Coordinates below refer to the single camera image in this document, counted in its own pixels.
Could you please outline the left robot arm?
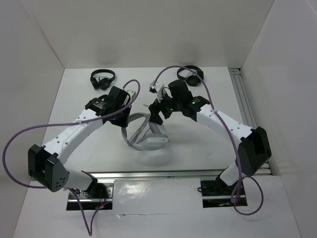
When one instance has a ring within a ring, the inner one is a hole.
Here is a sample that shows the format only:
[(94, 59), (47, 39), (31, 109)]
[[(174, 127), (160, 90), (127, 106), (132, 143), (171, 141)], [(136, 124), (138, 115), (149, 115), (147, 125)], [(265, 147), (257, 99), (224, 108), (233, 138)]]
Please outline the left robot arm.
[(74, 150), (107, 121), (126, 126), (131, 109), (124, 107), (134, 95), (113, 86), (109, 94), (90, 100), (75, 121), (76, 125), (67, 127), (46, 144), (33, 145), (28, 150), (29, 176), (52, 192), (72, 188), (87, 198), (94, 197), (100, 187), (98, 180), (88, 172), (66, 169), (64, 165)]

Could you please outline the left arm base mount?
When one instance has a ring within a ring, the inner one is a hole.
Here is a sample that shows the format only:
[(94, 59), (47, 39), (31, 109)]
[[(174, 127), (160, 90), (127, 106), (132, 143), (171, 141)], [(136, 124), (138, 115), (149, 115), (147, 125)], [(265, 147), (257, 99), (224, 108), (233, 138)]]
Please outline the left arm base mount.
[(66, 209), (67, 211), (80, 210), (76, 199), (77, 196), (84, 211), (94, 211), (97, 209), (112, 210), (113, 191), (113, 179), (102, 179), (98, 181), (97, 187), (94, 188), (91, 193), (75, 189), (74, 192), (76, 195), (74, 195), (71, 191), (69, 192)]

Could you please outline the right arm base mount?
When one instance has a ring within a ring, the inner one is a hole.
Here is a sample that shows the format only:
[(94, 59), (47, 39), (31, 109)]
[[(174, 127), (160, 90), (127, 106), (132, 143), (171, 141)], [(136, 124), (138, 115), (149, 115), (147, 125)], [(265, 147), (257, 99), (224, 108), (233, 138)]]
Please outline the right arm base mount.
[(203, 208), (233, 207), (231, 194), (236, 184), (227, 186), (219, 179), (202, 180), (197, 191), (202, 195)]

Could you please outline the white grey headphones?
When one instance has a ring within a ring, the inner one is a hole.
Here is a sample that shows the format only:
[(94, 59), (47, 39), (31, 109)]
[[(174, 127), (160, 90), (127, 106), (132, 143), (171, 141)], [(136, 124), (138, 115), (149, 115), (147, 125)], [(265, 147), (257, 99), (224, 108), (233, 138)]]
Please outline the white grey headphones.
[[(134, 113), (128, 117), (128, 123), (137, 119), (144, 118), (141, 126), (134, 132), (130, 139), (127, 137), (127, 129), (121, 128), (121, 135), (127, 145), (137, 151), (155, 151), (165, 147), (169, 142), (167, 131), (164, 125), (159, 125), (149, 121), (150, 114)], [(145, 134), (137, 141), (139, 135), (143, 132), (145, 127), (148, 126), (151, 133)]]

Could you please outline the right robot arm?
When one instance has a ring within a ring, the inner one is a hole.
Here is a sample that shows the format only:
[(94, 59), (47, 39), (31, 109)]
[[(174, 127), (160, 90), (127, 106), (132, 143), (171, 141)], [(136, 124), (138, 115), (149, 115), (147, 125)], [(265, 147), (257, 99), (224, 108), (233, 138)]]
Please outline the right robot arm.
[(185, 117), (213, 129), (234, 145), (238, 157), (218, 176), (216, 189), (219, 193), (228, 194), (239, 177), (253, 176), (271, 157), (267, 132), (262, 127), (244, 125), (213, 108), (204, 97), (194, 97), (181, 80), (171, 82), (168, 88), (169, 93), (162, 83), (150, 84), (149, 91), (157, 96), (149, 105), (150, 122), (161, 125), (173, 112), (181, 112)]

